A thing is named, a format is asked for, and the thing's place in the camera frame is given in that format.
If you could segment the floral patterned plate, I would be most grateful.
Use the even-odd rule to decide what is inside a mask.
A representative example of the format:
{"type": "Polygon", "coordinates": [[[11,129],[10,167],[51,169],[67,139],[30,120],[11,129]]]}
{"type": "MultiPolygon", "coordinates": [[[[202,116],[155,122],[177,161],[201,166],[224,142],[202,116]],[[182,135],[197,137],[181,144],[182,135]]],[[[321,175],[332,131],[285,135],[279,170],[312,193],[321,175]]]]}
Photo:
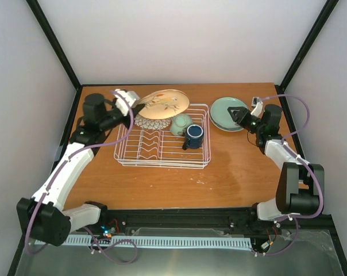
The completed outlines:
{"type": "Polygon", "coordinates": [[[171,119],[166,118],[166,119],[153,120],[153,119],[145,118],[138,114],[136,115],[134,119],[134,123],[136,126],[141,127],[142,129],[159,130],[159,129],[164,129],[170,126],[171,119]]]}

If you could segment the beige bird painted plate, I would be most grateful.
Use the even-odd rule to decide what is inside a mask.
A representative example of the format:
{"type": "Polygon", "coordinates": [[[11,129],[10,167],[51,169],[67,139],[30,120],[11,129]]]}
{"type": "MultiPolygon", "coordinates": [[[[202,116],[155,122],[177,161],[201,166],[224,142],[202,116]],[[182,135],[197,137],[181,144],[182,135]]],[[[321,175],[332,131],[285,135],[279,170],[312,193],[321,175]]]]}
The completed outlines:
{"type": "Polygon", "coordinates": [[[145,105],[139,111],[140,116],[150,120],[162,120],[184,112],[189,107],[190,100],[186,93],[180,90],[165,89],[143,97],[139,104],[145,105]]]}

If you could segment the green floral ceramic bowl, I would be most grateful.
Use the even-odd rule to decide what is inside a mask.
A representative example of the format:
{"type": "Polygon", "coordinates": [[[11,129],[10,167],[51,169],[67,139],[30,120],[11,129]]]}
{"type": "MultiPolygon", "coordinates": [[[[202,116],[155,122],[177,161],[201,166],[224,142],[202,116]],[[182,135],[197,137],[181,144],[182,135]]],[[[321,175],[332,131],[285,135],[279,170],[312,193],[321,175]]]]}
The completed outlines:
{"type": "Polygon", "coordinates": [[[171,118],[169,130],[174,136],[185,136],[186,129],[192,124],[192,118],[185,113],[181,113],[171,118]]]}

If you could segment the dark blue ceramic mug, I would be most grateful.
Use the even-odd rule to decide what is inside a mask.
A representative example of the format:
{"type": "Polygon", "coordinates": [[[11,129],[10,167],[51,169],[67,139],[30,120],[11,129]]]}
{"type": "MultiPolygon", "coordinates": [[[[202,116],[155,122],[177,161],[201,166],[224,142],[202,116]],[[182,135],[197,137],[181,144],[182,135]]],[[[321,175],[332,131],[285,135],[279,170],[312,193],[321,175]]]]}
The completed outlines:
{"type": "Polygon", "coordinates": [[[185,132],[182,149],[199,149],[202,146],[204,135],[204,129],[200,125],[189,125],[185,132]]]}

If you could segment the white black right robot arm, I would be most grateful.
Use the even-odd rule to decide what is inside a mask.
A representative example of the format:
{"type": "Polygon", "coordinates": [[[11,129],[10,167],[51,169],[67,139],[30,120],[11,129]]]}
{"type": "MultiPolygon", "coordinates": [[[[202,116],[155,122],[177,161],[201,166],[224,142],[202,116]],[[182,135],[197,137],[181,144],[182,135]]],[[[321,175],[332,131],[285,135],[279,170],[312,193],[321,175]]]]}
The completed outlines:
{"type": "Polygon", "coordinates": [[[322,213],[324,169],[297,154],[279,133],[282,108],[269,104],[259,118],[245,107],[229,107],[232,120],[256,135],[256,146],[280,169],[276,195],[256,203],[254,221],[313,219],[322,213]]]}

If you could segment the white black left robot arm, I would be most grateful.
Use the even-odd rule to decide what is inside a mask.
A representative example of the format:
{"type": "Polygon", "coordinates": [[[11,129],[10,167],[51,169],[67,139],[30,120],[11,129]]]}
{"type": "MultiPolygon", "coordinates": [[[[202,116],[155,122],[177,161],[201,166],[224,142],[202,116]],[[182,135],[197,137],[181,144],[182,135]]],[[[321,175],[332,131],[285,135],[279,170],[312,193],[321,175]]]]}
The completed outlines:
{"type": "Polygon", "coordinates": [[[86,226],[104,231],[109,225],[107,206],[87,201],[66,210],[65,201],[82,171],[108,143],[107,132],[123,125],[132,130],[135,116],[144,108],[133,91],[116,89],[112,101],[102,94],[88,95],[83,103],[83,115],[77,120],[66,151],[45,183],[31,198],[22,198],[17,213],[25,235],[53,246],[62,245],[71,232],[86,226]]]}

